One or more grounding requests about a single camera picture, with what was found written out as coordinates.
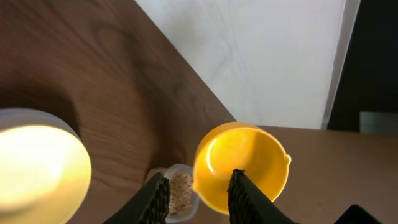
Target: table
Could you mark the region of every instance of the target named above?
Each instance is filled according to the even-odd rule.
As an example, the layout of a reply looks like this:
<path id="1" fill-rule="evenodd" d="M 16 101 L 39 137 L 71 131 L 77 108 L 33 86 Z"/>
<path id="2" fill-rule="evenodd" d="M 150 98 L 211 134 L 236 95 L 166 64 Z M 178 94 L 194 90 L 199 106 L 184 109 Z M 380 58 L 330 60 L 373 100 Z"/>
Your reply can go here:
<path id="1" fill-rule="evenodd" d="M 234 121 L 132 0 L 0 1 L 0 34 L 0 107 L 52 113 L 88 150 L 83 214 L 98 195 L 130 198 L 153 167 L 192 164 L 200 139 Z M 119 207 L 93 208 L 87 223 Z"/>

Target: brown powder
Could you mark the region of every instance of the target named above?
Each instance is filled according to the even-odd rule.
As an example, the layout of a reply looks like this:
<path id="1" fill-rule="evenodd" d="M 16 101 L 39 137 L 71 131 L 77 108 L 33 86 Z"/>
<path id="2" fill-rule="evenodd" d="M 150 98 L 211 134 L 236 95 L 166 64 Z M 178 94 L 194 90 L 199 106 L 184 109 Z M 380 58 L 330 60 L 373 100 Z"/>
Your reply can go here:
<path id="1" fill-rule="evenodd" d="M 170 203 L 169 213 L 176 215 L 188 210 L 192 199 L 192 177 L 189 174 L 178 172 L 170 180 Z"/>

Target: white wall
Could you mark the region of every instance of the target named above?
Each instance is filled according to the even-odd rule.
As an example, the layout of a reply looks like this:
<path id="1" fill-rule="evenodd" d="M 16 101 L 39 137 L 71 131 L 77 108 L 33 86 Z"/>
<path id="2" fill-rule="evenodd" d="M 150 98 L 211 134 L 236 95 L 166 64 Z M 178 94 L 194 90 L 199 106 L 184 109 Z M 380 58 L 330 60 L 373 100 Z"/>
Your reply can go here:
<path id="1" fill-rule="evenodd" d="M 345 0 L 137 0 L 238 121 L 321 127 Z"/>

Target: transparent container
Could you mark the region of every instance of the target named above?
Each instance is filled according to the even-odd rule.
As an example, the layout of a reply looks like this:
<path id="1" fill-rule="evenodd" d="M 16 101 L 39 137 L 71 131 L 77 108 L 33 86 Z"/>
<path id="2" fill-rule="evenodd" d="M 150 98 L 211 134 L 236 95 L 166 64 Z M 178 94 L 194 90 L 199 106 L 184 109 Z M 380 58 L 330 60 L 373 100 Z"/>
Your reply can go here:
<path id="1" fill-rule="evenodd" d="M 166 173 L 164 174 L 164 177 L 169 179 L 170 186 L 172 184 L 173 177 L 179 172 L 189 174 L 193 179 L 192 167 L 185 164 L 174 164 L 169 169 L 167 169 Z M 191 219 L 198 210 L 199 201 L 199 196 L 194 191 L 192 191 L 191 207 L 175 215 L 167 215 L 166 223 L 178 223 Z"/>

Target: cream-colored plate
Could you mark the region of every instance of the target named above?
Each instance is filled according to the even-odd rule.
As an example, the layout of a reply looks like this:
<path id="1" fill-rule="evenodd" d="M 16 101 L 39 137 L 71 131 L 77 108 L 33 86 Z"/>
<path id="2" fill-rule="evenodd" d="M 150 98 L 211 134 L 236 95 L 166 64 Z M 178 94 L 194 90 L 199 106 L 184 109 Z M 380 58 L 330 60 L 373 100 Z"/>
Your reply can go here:
<path id="1" fill-rule="evenodd" d="M 27 125 L 14 122 L 21 120 Z M 42 111 L 0 111 L 1 224 L 66 223 L 77 211 L 90 184 L 91 164 L 71 130 Z"/>

